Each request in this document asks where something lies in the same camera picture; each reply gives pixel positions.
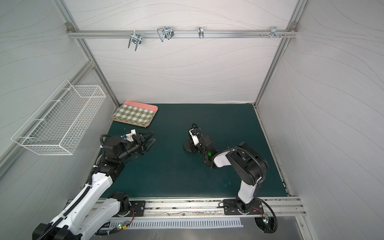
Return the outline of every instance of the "metal strip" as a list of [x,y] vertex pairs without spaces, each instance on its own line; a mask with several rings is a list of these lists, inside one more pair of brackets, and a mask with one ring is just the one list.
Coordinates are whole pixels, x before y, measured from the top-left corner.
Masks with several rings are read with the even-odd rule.
[[310,230],[307,226],[307,222],[305,221],[305,218],[303,216],[296,217],[297,224],[299,225],[299,229],[301,232],[301,235],[303,236],[304,240],[313,240]]
[[[111,220],[108,230],[116,228],[122,224],[121,219]],[[234,228],[244,227],[241,224],[239,217],[228,218],[187,218],[187,219],[137,219],[130,224],[126,229],[209,229],[209,228]],[[101,232],[106,232],[107,229],[101,229]]]
[[[65,22],[72,23],[73,27],[78,30],[78,26],[76,22],[74,21],[72,15],[70,14],[67,6],[62,0],[52,0],[53,3],[56,5],[58,11],[60,12],[61,16],[63,17]],[[118,108],[120,106],[119,100],[117,99],[115,93],[113,92],[111,86],[109,85],[107,79],[105,78],[103,72],[100,69],[99,64],[97,63],[95,57],[91,53],[91,50],[89,49],[87,43],[83,39],[76,39],[77,43],[79,44],[80,48],[82,49],[84,55],[95,64],[95,71],[97,76],[99,77],[101,84],[105,87],[107,90],[108,95],[111,97],[112,102],[114,105]]]
[[[135,32],[142,38],[159,38],[157,31],[148,30],[130,30],[130,31],[74,31],[68,32],[70,38],[130,38]],[[174,30],[175,35],[172,38],[200,38],[198,30]],[[204,30],[204,38],[266,38],[271,30]],[[296,31],[277,30],[278,35],[275,38],[296,38]]]
[[[69,81],[70,84],[76,84],[78,83],[84,76],[87,75],[87,73],[94,67],[93,62],[88,61],[84,64],[84,66],[74,75],[74,77]],[[59,91],[56,96],[53,97],[53,99],[58,98],[63,91]],[[46,111],[48,111],[53,104],[56,102],[52,102],[52,104],[48,104],[45,107],[45,110],[42,111],[41,115],[44,115]],[[26,149],[23,147],[20,147],[17,143],[13,143],[6,151],[5,153],[0,157],[0,180],[4,177],[4,175],[8,172],[8,170],[13,166],[13,164],[16,162],[18,157],[21,156],[21,154]]]
[[287,191],[287,195],[290,196],[290,195],[291,195],[291,188],[290,188],[290,186],[289,186],[289,184],[288,184],[288,182],[287,182],[287,180],[286,180],[286,177],[285,177],[285,174],[284,174],[283,170],[282,170],[281,167],[280,167],[281,164],[280,164],[280,162],[278,161],[278,158],[277,158],[277,155],[276,155],[276,153],[275,153],[275,150],[273,149],[272,143],[271,143],[271,141],[269,140],[269,137],[268,137],[267,132],[266,132],[266,130],[265,130],[265,126],[264,126],[264,124],[263,124],[262,118],[261,118],[260,113],[259,113],[259,111],[258,111],[258,108],[254,105],[254,106],[253,106],[253,109],[255,110],[257,119],[259,120],[260,127],[262,128],[263,134],[264,134],[264,136],[265,136],[265,140],[266,140],[266,142],[267,142],[267,144],[268,144],[268,147],[269,147],[269,150],[270,150],[270,152],[271,152],[271,154],[272,154],[272,158],[273,158],[273,160],[274,160],[274,162],[275,162],[277,171],[279,172],[280,179],[281,179],[281,181],[282,181],[283,184],[284,184],[284,187],[285,187],[285,189],[286,189],[286,191]]
[[[293,14],[291,16],[291,19],[289,20],[288,22],[288,25],[287,25],[287,30],[289,30],[289,28],[292,27],[292,23],[294,22],[298,22],[299,21],[299,18],[301,16],[301,13],[303,12],[304,10],[304,7],[305,7],[305,4],[307,3],[307,0],[298,0],[297,4],[296,4],[296,7],[293,11]],[[281,59],[281,57],[283,56],[283,53],[288,45],[288,42],[289,42],[289,38],[284,38],[280,41],[280,44],[279,46],[277,47],[277,50],[276,50],[276,53],[275,53],[275,56],[273,57],[273,60],[272,60],[272,63],[271,63],[271,66],[269,67],[268,69],[268,72],[264,78],[264,81],[263,81],[263,84],[260,88],[260,91],[257,95],[257,98],[256,98],[256,101],[255,101],[255,106],[257,107],[259,104],[260,104],[260,101],[264,95],[264,92],[269,84],[269,81],[271,80],[275,70],[276,70],[276,67]]]
[[[261,197],[275,212],[276,216],[306,216],[305,210],[298,197]],[[234,199],[228,197],[221,198],[131,198],[134,201],[146,201],[144,215],[138,219],[154,218],[218,218],[233,217],[225,215],[223,208],[218,204],[223,199]],[[89,214],[99,208],[105,199],[99,199],[92,207]],[[264,212],[271,214],[269,209],[264,206]],[[255,211],[248,215],[238,217],[260,217],[259,212]]]

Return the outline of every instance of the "gingham pattern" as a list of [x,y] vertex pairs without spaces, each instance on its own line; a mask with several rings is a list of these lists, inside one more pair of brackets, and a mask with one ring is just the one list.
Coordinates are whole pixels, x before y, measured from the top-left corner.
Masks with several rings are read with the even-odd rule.
[[151,122],[153,116],[155,116],[155,113],[152,110],[123,104],[113,114],[113,120],[146,127]]

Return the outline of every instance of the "green checkered tray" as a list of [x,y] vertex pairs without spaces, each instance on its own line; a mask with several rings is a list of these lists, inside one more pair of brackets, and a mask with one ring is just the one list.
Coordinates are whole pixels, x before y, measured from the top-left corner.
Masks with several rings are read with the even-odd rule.
[[140,127],[147,127],[155,116],[158,107],[132,101],[124,102],[113,114],[112,119]]

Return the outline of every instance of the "wavy line pattern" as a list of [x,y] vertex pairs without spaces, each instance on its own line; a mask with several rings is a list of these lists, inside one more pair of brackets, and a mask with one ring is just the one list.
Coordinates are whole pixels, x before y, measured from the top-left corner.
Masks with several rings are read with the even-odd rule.
[[[0,3],[0,155],[11,136],[65,79],[87,62],[50,0]],[[95,73],[82,83],[101,85]],[[78,193],[98,150],[98,136],[111,121],[106,99],[73,156],[38,156],[20,147],[17,161],[0,181],[1,239],[30,239]],[[10,231],[16,225],[23,227]]]
[[[82,30],[285,28],[296,0],[66,0]],[[87,40],[119,101],[251,103],[278,46],[268,39]]]
[[384,235],[383,11],[308,1],[259,105],[314,239]]
[[91,39],[87,43],[121,102],[253,102],[278,42],[198,41],[149,41],[136,52],[126,48],[126,39]]
[[81,30],[285,29],[296,0],[66,0]]

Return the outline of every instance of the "red wire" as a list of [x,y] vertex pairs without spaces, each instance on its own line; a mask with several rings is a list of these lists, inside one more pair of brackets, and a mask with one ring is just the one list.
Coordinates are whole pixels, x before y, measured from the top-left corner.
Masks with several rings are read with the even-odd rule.
[[135,209],[133,209],[132,207],[132,220],[129,224],[132,224],[134,218],[135,218]]
[[255,207],[253,207],[253,209],[258,210],[258,211],[261,212],[262,214],[265,214],[265,213],[263,213],[262,211],[260,211],[259,209],[255,208]]

